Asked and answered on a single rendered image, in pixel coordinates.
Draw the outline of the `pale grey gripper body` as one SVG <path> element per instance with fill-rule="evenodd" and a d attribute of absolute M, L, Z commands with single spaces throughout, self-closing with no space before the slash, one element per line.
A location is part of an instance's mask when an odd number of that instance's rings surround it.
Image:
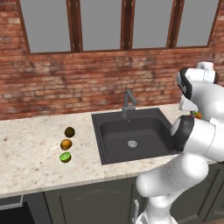
<path fill-rule="evenodd" d="M 178 109 L 182 111 L 193 111 L 193 103 L 189 101 L 183 94 L 181 95 Z"/>

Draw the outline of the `dark grey sink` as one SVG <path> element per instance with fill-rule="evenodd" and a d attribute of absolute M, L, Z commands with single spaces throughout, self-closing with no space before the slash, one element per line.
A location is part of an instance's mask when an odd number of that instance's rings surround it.
<path fill-rule="evenodd" d="M 94 133 L 103 165 L 177 154 L 171 123 L 159 108 L 92 114 Z M 128 141 L 137 142 L 131 149 Z"/>

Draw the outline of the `dark grey tap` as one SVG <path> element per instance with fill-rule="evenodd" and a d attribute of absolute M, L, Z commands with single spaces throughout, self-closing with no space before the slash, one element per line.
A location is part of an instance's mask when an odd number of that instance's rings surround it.
<path fill-rule="evenodd" d="M 131 110 L 135 110 L 137 105 L 137 100 L 131 93 L 129 89 L 126 89 L 124 91 L 124 104 L 122 106 L 122 117 L 126 117 L 128 112 Z"/>

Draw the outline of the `dark grey cupboard door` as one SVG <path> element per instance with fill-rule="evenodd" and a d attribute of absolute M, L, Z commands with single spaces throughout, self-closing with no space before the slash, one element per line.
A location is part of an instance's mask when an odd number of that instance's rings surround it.
<path fill-rule="evenodd" d="M 224 164 L 210 164 L 207 177 L 174 201 L 171 216 L 178 224 L 224 219 Z"/>
<path fill-rule="evenodd" d="M 136 177 L 45 192 L 52 224 L 133 224 Z"/>

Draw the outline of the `orange brown round fruit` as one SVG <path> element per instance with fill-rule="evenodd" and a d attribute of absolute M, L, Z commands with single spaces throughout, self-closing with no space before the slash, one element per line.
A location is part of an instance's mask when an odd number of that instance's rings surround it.
<path fill-rule="evenodd" d="M 60 148 L 61 148 L 63 151 L 66 151 L 66 150 L 68 150 L 68 149 L 71 148 L 72 144 L 73 144 L 73 143 L 72 143 L 72 141 L 71 141 L 70 139 L 64 139 L 64 140 L 62 140 L 61 143 L 60 143 Z"/>

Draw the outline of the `green lime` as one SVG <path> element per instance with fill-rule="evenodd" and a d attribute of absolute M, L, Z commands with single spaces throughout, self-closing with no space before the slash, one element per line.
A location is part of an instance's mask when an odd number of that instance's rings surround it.
<path fill-rule="evenodd" d="M 70 152 L 64 152 L 64 153 L 61 153 L 60 156 L 59 156 L 59 160 L 62 162 L 62 163 L 67 163 L 71 160 L 71 153 Z"/>

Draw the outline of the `brown framed window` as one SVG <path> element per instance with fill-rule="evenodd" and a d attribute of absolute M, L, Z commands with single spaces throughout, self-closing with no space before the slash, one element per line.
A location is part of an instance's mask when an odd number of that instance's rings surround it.
<path fill-rule="evenodd" d="M 207 47 L 221 0 L 16 0 L 26 51 Z"/>

